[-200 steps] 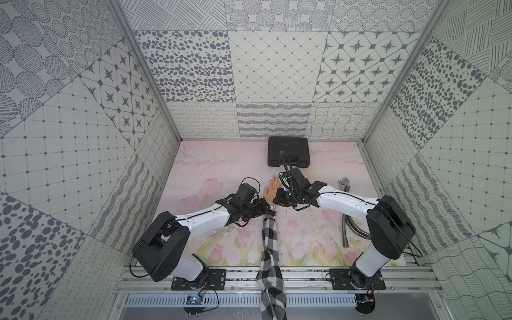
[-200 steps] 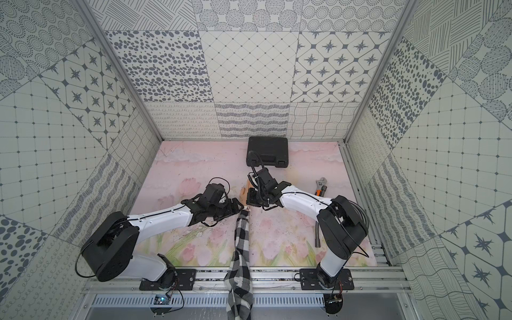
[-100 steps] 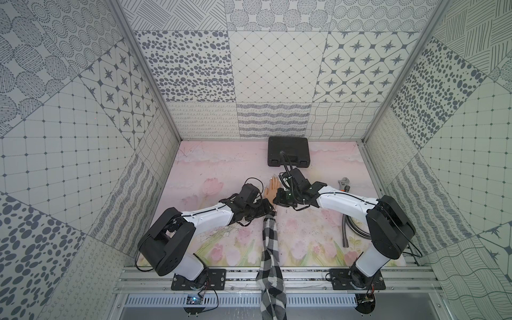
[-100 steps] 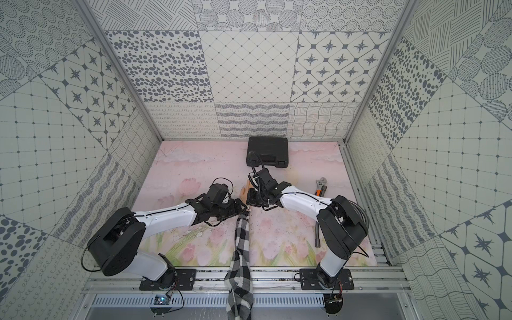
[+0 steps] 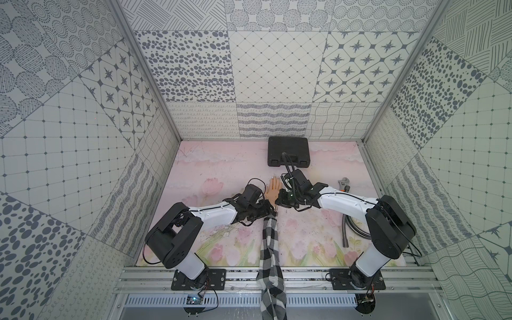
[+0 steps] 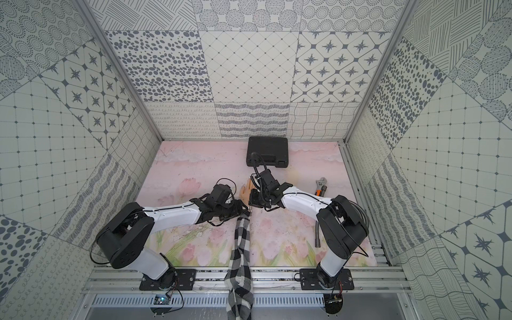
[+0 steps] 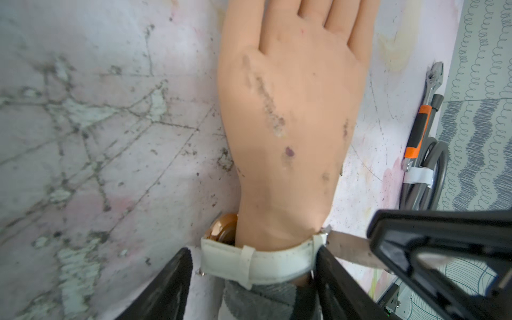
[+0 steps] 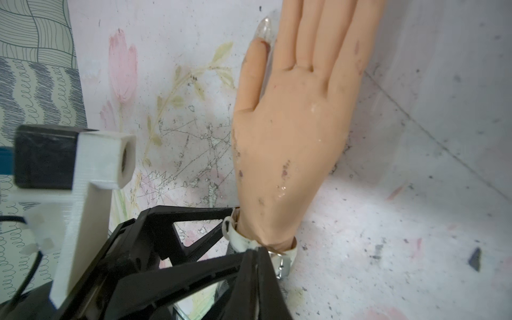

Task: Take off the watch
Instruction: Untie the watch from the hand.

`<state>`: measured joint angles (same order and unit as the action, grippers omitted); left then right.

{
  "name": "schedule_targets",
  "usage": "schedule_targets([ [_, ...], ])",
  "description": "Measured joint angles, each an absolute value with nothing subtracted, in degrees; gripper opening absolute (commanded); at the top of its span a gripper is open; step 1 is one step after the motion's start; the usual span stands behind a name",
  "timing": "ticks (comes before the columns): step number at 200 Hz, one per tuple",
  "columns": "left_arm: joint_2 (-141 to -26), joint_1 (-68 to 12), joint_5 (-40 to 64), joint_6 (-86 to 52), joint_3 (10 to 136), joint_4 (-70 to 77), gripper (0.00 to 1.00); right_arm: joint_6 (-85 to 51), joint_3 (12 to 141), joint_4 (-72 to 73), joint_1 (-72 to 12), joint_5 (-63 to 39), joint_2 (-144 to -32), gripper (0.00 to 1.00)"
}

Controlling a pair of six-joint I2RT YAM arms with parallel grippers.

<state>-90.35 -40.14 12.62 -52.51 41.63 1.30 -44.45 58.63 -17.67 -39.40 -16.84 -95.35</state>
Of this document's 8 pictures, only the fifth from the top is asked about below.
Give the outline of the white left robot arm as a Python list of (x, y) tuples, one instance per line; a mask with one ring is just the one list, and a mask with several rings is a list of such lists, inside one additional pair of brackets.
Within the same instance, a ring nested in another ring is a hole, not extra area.
[(241, 223), (249, 226), (258, 219), (273, 217), (276, 211), (266, 199), (250, 202), (240, 195), (206, 207), (188, 207), (179, 202), (149, 230), (145, 244), (167, 269), (177, 269), (202, 285), (207, 266), (192, 251), (202, 230)]

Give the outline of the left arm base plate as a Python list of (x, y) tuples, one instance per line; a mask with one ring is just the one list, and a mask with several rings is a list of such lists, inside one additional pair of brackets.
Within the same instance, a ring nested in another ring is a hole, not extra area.
[(226, 281), (226, 269), (204, 269), (201, 274), (190, 279), (184, 273), (176, 271), (171, 285), (172, 291), (193, 291), (201, 289), (224, 290)]

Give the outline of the mannequin hand with glitter nails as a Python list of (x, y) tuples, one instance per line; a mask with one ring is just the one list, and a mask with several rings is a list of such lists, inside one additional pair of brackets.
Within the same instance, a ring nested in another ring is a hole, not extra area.
[(276, 208), (275, 201), (277, 200), (279, 196), (279, 192), (282, 189), (282, 181), (278, 177), (272, 177), (269, 182), (269, 187), (267, 188), (267, 192), (265, 194), (265, 198), (269, 200), (270, 204), (273, 205), (274, 208)]

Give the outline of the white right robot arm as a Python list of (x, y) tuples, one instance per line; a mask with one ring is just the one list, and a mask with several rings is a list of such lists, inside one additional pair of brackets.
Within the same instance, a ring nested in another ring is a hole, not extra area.
[(369, 286), (385, 264), (398, 259), (417, 233), (413, 222), (398, 202), (388, 195), (378, 199), (366, 198), (324, 183), (307, 183), (302, 191), (298, 187), (281, 189), (275, 204), (296, 211), (312, 207), (329, 209), (366, 222), (371, 245), (349, 269), (351, 284), (358, 289)]

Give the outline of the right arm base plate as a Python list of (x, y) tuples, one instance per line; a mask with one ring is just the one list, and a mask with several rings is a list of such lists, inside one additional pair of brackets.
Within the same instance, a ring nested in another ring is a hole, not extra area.
[(368, 277), (355, 269), (330, 269), (325, 279), (332, 284), (333, 290), (384, 290), (386, 289), (380, 271)]

